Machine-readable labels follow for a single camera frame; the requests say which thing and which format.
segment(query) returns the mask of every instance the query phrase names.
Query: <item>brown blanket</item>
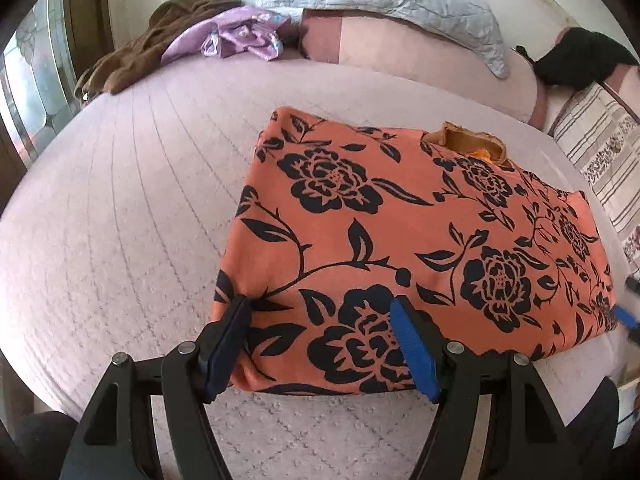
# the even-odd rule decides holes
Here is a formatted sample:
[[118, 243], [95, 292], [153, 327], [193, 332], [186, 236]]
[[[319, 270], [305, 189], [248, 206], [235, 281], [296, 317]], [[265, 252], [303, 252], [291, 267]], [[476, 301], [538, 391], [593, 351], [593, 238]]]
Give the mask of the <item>brown blanket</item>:
[[169, 0], [149, 18], [149, 27], [136, 40], [100, 58], [80, 76], [76, 97], [117, 94], [160, 66], [164, 51], [191, 25], [238, 7], [240, 0]]

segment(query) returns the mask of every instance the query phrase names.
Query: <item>silver screw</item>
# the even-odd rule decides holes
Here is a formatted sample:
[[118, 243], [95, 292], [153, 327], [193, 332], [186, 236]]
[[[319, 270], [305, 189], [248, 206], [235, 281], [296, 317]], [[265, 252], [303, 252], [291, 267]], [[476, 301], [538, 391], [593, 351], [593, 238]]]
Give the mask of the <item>silver screw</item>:
[[130, 359], [129, 354], [125, 352], [118, 352], [111, 358], [111, 363], [117, 367], [123, 366]]
[[527, 366], [529, 364], [529, 358], [524, 354], [515, 354], [513, 360], [519, 366]]
[[193, 341], [183, 341], [178, 345], [178, 352], [182, 355], [188, 355], [196, 349], [196, 343]]
[[465, 346], [459, 341], [449, 341], [447, 343], [447, 350], [452, 354], [462, 354], [465, 351]]

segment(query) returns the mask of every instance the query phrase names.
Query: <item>striped fabric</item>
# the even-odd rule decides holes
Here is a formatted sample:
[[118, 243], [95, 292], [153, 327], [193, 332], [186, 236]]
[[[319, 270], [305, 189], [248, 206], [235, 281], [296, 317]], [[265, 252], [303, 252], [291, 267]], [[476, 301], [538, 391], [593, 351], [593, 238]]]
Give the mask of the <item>striped fabric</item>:
[[599, 84], [574, 95], [553, 137], [591, 185], [640, 276], [640, 124]]

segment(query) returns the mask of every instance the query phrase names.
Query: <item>bed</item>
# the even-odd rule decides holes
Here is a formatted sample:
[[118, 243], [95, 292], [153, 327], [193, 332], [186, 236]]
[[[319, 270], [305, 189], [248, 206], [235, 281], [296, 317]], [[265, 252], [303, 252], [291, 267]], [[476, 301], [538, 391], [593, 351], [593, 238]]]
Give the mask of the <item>bed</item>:
[[[209, 319], [257, 135], [285, 104], [353, 124], [436, 130], [449, 120], [495, 134], [521, 167], [587, 193], [618, 299], [631, 305], [623, 290], [628, 264], [612, 225], [542, 132], [369, 70], [250, 54], [193, 56], [88, 105], [2, 216], [2, 351], [49, 406], [79, 418], [112, 354], [155, 357], [196, 337]], [[536, 364], [565, 422], [604, 375], [619, 371], [623, 338], [618, 329]], [[415, 392], [279, 397], [229, 389], [207, 413], [235, 478], [400, 479], [417, 459], [434, 408]], [[154, 418], [162, 464], [176, 478], [159, 402]], [[474, 438], [465, 474], [481, 453]]]

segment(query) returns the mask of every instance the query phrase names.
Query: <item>mattress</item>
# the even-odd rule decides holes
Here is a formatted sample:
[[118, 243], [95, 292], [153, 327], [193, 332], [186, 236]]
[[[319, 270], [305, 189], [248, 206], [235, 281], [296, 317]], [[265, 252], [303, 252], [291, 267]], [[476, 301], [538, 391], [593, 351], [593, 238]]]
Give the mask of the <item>mattress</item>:
[[[52, 408], [79, 418], [112, 354], [159, 356], [207, 323], [255, 141], [281, 105], [359, 125], [435, 130], [448, 120], [495, 134], [521, 167], [561, 189], [586, 190], [624, 294], [628, 267], [612, 225], [553, 140], [532, 127], [358, 68], [194, 56], [88, 105], [0, 220], [0, 346]], [[616, 372], [622, 341], [617, 330], [536, 364], [565, 422]], [[479, 414], [486, 408], [483, 401]], [[207, 413], [235, 478], [395, 479], [408, 477], [434, 407], [416, 392], [279, 397], [229, 389]], [[159, 399], [154, 418], [172, 478]], [[481, 450], [479, 437], [469, 467]]]

